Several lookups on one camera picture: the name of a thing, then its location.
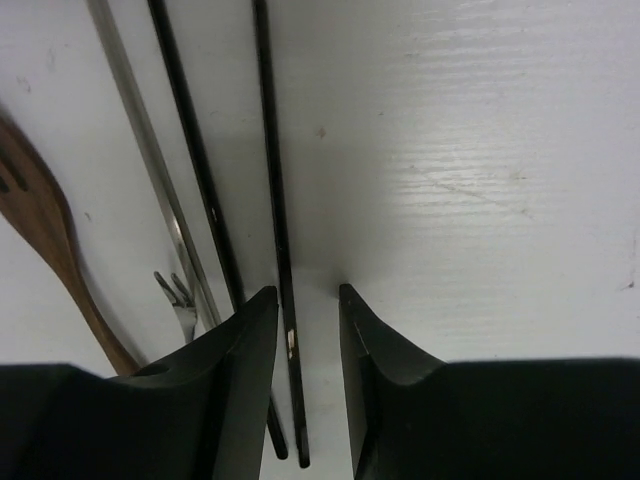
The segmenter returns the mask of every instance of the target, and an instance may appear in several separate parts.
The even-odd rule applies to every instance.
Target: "black stick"
[[[282,165],[280,161],[280,141],[278,138],[278,119],[276,115],[276,94],[271,60],[271,42],[269,39],[269,17],[265,0],[253,0],[254,28],[258,68],[260,71],[260,93],[262,95],[262,116],[264,121],[265,146],[269,167],[269,186],[271,189],[271,211],[280,277],[280,300],[284,323],[287,358],[289,360],[289,383],[291,386],[291,404],[293,424],[296,432],[298,460],[302,468],[310,464],[307,418],[304,408],[302,388],[302,370],[298,347],[298,327],[293,297],[293,278],[291,274],[291,254],[287,232],[287,212],[285,208]]]
[[[180,61],[178,46],[171,29],[167,7],[163,0],[148,0],[148,4],[180,116],[180,122],[182,123],[182,129],[187,140],[191,162],[198,181],[198,188],[205,206],[209,228],[216,245],[222,273],[229,290],[231,304],[234,311],[237,311],[246,302],[242,277],[240,276],[240,269],[231,246],[229,231],[227,230],[215,190],[211,167],[209,166],[204,141],[198,126],[193,100],[189,94],[187,79]],[[284,460],[289,456],[289,451],[278,411],[273,401],[273,395],[269,403],[267,425],[269,426],[269,434],[271,435],[276,456]]]

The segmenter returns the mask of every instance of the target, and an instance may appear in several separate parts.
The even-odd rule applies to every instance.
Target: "small metal fork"
[[[160,272],[153,272],[153,276],[171,302],[171,306],[180,322],[184,341],[186,343],[192,342],[198,323],[198,311],[196,310],[196,304],[191,292],[189,292],[175,273],[171,274],[171,280],[177,291],[171,288]]]

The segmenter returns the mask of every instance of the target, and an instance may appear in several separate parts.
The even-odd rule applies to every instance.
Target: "white surface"
[[[112,5],[198,230],[144,2]],[[350,478],[342,281],[444,360],[638,356],[640,285],[627,288],[640,214],[637,2],[270,6],[312,466],[297,467],[280,358],[292,452],[276,461],[265,442],[263,478]],[[274,283],[275,259],[249,2],[169,8],[252,293]],[[167,353],[180,333],[151,271],[177,262],[82,2],[0,3],[0,101],[66,192],[113,318],[147,358]],[[0,361],[108,373],[55,277],[4,223],[0,245],[11,272]]]

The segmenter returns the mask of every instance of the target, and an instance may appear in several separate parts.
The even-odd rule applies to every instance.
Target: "thin black rod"
[[[244,287],[240,269],[233,252],[229,231],[222,214],[220,201],[213,182],[213,174],[207,158],[207,152],[202,139],[202,133],[198,125],[193,100],[189,93],[189,86],[180,61],[180,54],[175,36],[171,28],[169,14],[163,0],[148,0],[149,10],[158,36],[160,51],[164,59],[165,67],[171,89],[175,98],[178,115],[182,123],[182,129],[187,141],[187,147],[191,156],[191,162],[196,174],[198,188],[207,214],[207,221],[211,229],[222,274],[224,275],[233,310],[237,311],[246,302]],[[271,441],[279,459],[284,460],[289,456],[287,440],[280,423],[278,411],[271,396],[267,425]]]
[[[304,390],[302,387],[302,368],[298,343],[298,326],[293,296],[293,277],[291,274],[291,254],[287,231],[287,211],[285,207],[282,164],[280,161],[280,141],[278,137],[278,119],[276,115],[276,94],[271,60],[271,42],[269,39],[269,16],[265,0],[253,0],[253,18],[260,72],[260,93],[262,95],[262,117],[264,121],[265,146],[271,189],[271,211],[280,277],[280,301],[289,362],[289,383],[291,386],[291,405],[293,425],[298,447],[298,460],[302,468],[310,464],[307,418],[304,408]]]

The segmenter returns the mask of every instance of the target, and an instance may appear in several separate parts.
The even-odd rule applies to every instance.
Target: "metal rod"
[[[293,425],[296,433],[296,446],[298,447],[298,461],[302,468],[306,468],[310,465],[309,437],[304,408],[302,368],[300,365],[298,327],[293,296],[293,277],[291,273],[291,254],[289,252],[289,235],[287,231],[287,211],[282,179],[282,164],[280,161],[276,94],[271,60],[271,42],[269,39],[269,17],[265,0],[252,1],[256,49],[258,53],[258,69],[260,72],[260,93],[262,96],[262,116],[269,170],[269,186],[271,190],[271,212],[273,216],[278,275],[280,277],[280,301],[282,304],[282,318],[289,364]]]
[[[180,60],[180,53],[176,43],[167,6],[164,0],[148,0],[149,11],[158,36],[160,51],[164,59],[167,76],[171,84],[171,90],[176,102],[176,108],[182,124],[187,147],[191,157],[191,164],[196,174],[198,188],[205,206],[209,229],[213,236],[220,260],[220,266],[224,275],[229,297],[234,311],[237,311],[241,305],[246,302],[244,287],[242,284],[242,276],[233,251],[229,230],[224,219],[220,201],[213,181],[213,174],[207,158],[207,151],[202,133],[198,125],[198,117],[193,105],[191,94],[189,93],[189,85]],[[289,448],[284,431],[280,423],[278,411],[275,407],[273,395],[269,403],[269,412],[267,416],[267,425],[269,434],[276,456],[284,460],[289,456]]]
[[[118,33],[109,3],[104,0],[87,0],[87,6],[102,43],[111,73],[122,97],[131,128],[138,142],[147,173],[155,191],[171,240],[178,253],[187,278],[195,276],[204,297],[206,315],[203,322],[213,328],[220,323],[220,315],[209,288],[200,257],[196,251],[189,227],[182,213],[178,196],[169,176],[167,166],[153,131],[149,114],[136,83],[122,39]]]

